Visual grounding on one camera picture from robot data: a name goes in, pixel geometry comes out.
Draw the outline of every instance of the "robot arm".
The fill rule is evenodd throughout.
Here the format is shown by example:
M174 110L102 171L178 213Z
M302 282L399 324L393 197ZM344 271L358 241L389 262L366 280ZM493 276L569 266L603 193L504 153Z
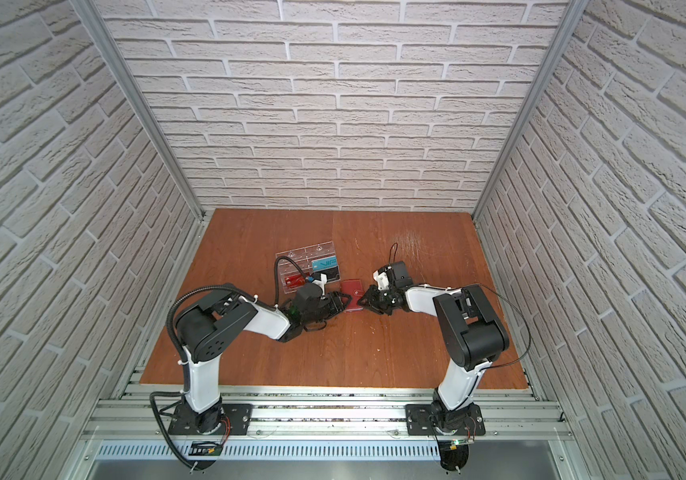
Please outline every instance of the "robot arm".
M373 278L376 284L359 299L360 305L381 315L402 308L437 317L450 363L431 410L441 431L459 428L471 413L473 391L484 371L509 346L503 323L479 285L454 290L415 286L404 262L383 266Z
M325 294L323 283L306 283L291 302L271 307L225 284L184 310L176 318L170 338L179 342L185 354L179 361L187 379L185 405L193 411L199 433L211 433L220 425L220 356L242 330L287 342L306 326L342 312L350 300L344 293Z

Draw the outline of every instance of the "wooden tabletop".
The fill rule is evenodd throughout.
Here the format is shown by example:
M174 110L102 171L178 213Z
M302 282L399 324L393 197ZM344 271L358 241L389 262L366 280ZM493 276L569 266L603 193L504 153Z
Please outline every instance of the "wooden tabletop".
M372 272L387 263L394 242L399 243L397 259L405 261L415 283L493 285L468 214L223 209L213 214L179 295L230 282L271 303L275 255L329 240L335 243L341 278L359 279L365 288L373 283ZM328 285L338 289L339 283ZM497 298L488 296L503 317ZM498 362L517 356L512 344ZM183 383L178 359L166 332L160 332L141 383ZM435 388L449 360L436 317L402 310L393 316L344 312L324 330L304 332L287 343L242 332L223 353L219 381ZM488 370L480 388L526 389L527 381L515 364Z

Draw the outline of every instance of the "metal base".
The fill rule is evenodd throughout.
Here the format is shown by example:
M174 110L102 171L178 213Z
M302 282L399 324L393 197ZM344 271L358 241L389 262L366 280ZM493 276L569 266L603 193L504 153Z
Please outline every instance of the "metal base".
M156 448L167 454L166 446L160 436L156 421L148 408L148 394L159 389L182 389L182 386L141 385L142 371L132 374L121 399L100 400L89 417L65 468L65 478L85 480L92 462L98 458L101 446L109 447L115 441L127 442L129 455L156 455L161 453L151 448L147 442L153 442ZM278 450L279 447L318 446L318 442L328 442L328 446L380 446L386 450L367 450L377 455L385 452L404 452L405 447L418 447L419 450L407 449L407 453L424 453L423 448L436 446L434 436L423 433L423 437L407 434L407 405L420 405L428 408L434 400L433 389L378 389L378 388L342 388L342 387L289 387L289 386L221 386L223 402L228 404L252 405L248 430L244 436L232 435L226 443L220 460L233 459L307 459L302 453L305 450ZM476 445L489 441L530 441L548 440L557 444L574 444L567 422L561 422L562 409L556 402L537 401L529 390L476 390L473 394L474 404L482 410L486 436L477 436ZM160 398L159 407L174 403L173 398ZM163 417L165 426L170 423L169 417ZM458 440L463 442L467 433L446 436L437 433L439 442ZM213 440L213 436L196 434L175 435L173 441L183 450L184 442L196 440ZM248 442L253 450L238 449L246 447ZM391 448L402 447L402 450ZM340 454L343 459L345 450ZM388 456L371 458L391 460Z
M247 435L250 419L252 418L252 405L249 403L224 403L223 413L231 422L231 435ZM175 416L169 423L167 432L169 435L198 435L196 432L196 414L185 403L175 407ZM223 435L225 426L220 425L209 435Z
M475 403L464 407L467 410L463 413L463 417L471 419L469 428L472 428L471 434L474 436L483 436L487 433L484 427L484 420L479 406ZM426 436L434 434L453 435L458 428L453 428L451 431L441 429L443 423L441 419L435 418L431 413L431 406L424 404L410 404L405 406L405 415L407 417L407 434L409 436Z

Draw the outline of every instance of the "metal mounting plate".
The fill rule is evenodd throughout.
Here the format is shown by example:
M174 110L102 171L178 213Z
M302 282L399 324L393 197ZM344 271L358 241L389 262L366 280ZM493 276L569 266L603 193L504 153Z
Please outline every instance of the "metal mounting plate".
M98 402L82 438L158 438L148 394L182 387L140 385L140 376L141 372L133 375L121 399ZM309 440L406 438L405 406L429 405L434 394L433 389L287 386L221 386L220 392L224 403L252 405L247 436ZM477 437L478 441L573 438L567 437L568 424L559 422L559 404L536 401L527 390L477 390L473 402L481 408L485 428L492 433ZM172 399L160 399L158 405L163 408L170 403ZM169 424L168 417L162 420ZM448 440L465 435L437 436Z
M431 411L429 406L425 404L409 404L405 406L405 415L407 417L407 434L409 436L426 436L440 434L434 429L434 420L431 418ZM473 419L475 430L474 436L483 436L487 433L484 428L484 420L479 405L472 403L468 406L468 415Z
M249 403L224 403L223 412L231 422L231 435L247 435L250 420L252 419L252 405ZM175 408L175 417L169 423L167 430L170 435L197 435L195 425L195 414L191 408ZM210 435L223 435L225 430L218 426Z

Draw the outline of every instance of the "white brick wallpaper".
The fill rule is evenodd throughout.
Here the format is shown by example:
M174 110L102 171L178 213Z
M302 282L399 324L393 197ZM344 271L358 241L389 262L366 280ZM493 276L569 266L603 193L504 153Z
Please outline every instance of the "white brick wallpaper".
M470 211L565 2L97 4L205 209Z
M192 225L69 2L0 0L0 478L56 478Z
M590 474L686 478L686 2L592 0L477 227Z

